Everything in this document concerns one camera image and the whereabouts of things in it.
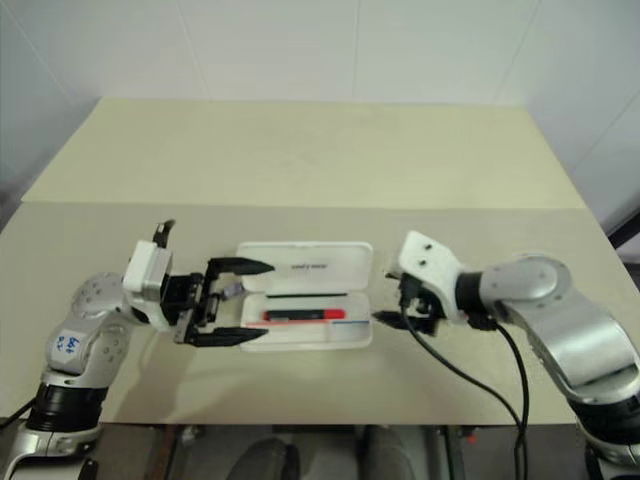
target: floor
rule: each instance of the floor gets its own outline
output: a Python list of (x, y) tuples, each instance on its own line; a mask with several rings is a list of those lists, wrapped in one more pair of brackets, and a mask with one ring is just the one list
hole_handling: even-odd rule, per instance
[[(414, 426), (391, 427), (400, 436), (414, 468), (416, 480), (427, 477), (430, 457), (426, 454), (423, 430)], [(13, 436), (13, 429), (0, 435), (0, 466)], [(209, 426), (202, 436), (180, 443), (174, 468), (167, 480), (225, 480), (236, 459), (252, 443), (273, 435), (295, 444), (301, 456), (304, 480), (357, 480), (353, 429), (344, 431), (304, 431), (270, 426)], [(475, 432), (473, 443), (462, 440), (467, 480), (511, 480), (512, 428), (483, 428)], [(145, 426), (107, 425), (94, 454), (100, 462), (99, 480), (151, 478), (150, 470), (162, 442), (162, 430)], [(530, 427), (531, 479), (586, 480), (583, 440), (571, 425)]]

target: white wall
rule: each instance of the white wall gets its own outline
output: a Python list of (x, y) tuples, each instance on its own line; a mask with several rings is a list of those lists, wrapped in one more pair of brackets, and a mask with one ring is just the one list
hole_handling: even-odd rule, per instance
[(605, 228), (640, 204), (635, 0), (0, 0), (0, 15), (0, 203), (97, 97), (122, 96), (522, 104)]

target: beige tabletop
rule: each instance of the beige tabletop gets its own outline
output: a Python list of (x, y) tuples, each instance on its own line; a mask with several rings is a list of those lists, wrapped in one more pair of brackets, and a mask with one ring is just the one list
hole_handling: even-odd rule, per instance
[[(360, 240), (375, 249), (374, 309), (416, 229), (472, 267), (544, 252), (640, 342), (640, 298), (526, 112), (480, 107), (102, 101), (0, 234), (0, 416), (33, 395), (47, 336), (75, 288), (122, 272), (136, 240), (175, 218), (174, 267), (202, 271), (250, 240)], [(230, 304), (221, 324), (237, 323)], [(522, 332), (533, 423), (573, 416)], [(493, 334), (443, 325), (431, 343), (519, 405)], [(364, 349), (246, 353), (174, 345), (137, 328), (105, 421), (510, 423), (406, 333)]]

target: black cable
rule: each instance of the black cable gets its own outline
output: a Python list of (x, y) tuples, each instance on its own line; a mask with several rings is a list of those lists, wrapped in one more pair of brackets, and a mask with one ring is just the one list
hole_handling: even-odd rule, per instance
[[(471, 375), (468, 375), (467, 373), (465, 373), (462, 370), (460, 370), (458, 367), (456, 367), (451, 362), (449, 362), (449, 360), (447, 360), (442, 355), (440, 355), (437, 352), (437, 350), (435, 350), (431, 345), (429, 345), (418, 334), (416, 329), (413, 327), (413, 325), (409, 321), (409, 317), (407, 316), (407, 307), (405, 305), (402, 305), (402, 303), (403, 302), (401, 302), (401, 306), (400, 306), (400, 314), (402, 316), (402, 320), (407, 325), (407, 329), (409, 330), (409, 332), (411, 332), (411, 335), (413, 335), (413, 338), (416, 339), (416, 341), (420, 344), (420, 346), (422, 348), (424, 348), (427, 351), (427, 353), (429, 353), (433, 358), (435, 358), (438, 362), (440, 362), (442, 365), (447, 367), (453, 373), (458, 375), (460, 378), (463, 378), (467, 382), (475, 385), (476, 387), (480, 388), (481, 390), (484, 390), (489, 395), (493, 396), (496, 400), (498, 400), (504, 406), (504, 408), (507, 409), (507, 411), (509, 412), (509, 415), (511, 415), (511, 418), (513, 419), (514, 423), (516, 424), (516, 426), (518, 428), (518, 433), (520, 434), (520, 432), (522, 432), (522, 422), (518, 418), (518, 415), (516, 414), (515, 410), (511, 406), (511, 404), (509, 404), (509, 402), (502, 395), (500, 395), (496, 390), (494, 390), (490, 386), (485, 385), (484, 383), (482, 383), (480, 380), (476, 380)], [(516, 468), (516, 479), (519, 479), (520, 478), (520, 457), (519, 457), (519, 455), (515, 455), (514, 463), (515, 463), (515, 468)]]
[(519, 450), (522, 450), (522, 464), (523, 464), (523, 479), (529, 478), (529, 452), (527, 449), (527, 426), (529, 425), (529, 380), (527, 379), (527, 370), (524, 367), (522, 361), (522, 355), (518, 345), (513, 340), (513, 337), (507, 332), (502, 325), (496, 325), (496, 330), (504, 337), (509, 344), (509, 348), (513, 352), (513, 356), (516, 359), (518, 365), (518, 372), (520, 372), (520, 383), (522, 385), (522, 416), (521, 426), (518, 430), (518, 438), (516, 439), (515, 447), (513, 448), (513, 454), (518, 457)]
[(11, 425), (13, 422), (15, 422), (17, 419), (19, 419), (20, 415), (22, 415), (24, 412), (26, 412), (31, 407), (33, 407), (34, 403), (36, 403), (36, 399), (32, 398), (27, 403), (25, 403), (23, 406), (21, 406), (15, 413), (13, 413), (11, 416), (9, 416), (4, 422), (0, 423), (0, 431), (4, 430), (9, 425)]

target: red marker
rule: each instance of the red marker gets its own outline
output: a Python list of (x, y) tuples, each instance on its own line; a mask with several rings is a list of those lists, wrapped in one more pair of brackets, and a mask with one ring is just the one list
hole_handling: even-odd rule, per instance
[(265, 322), (289, 322), (296, 320), (339, 320), (347, 314), (341, 308), (325, 310), (267, 310), (262, 319)]

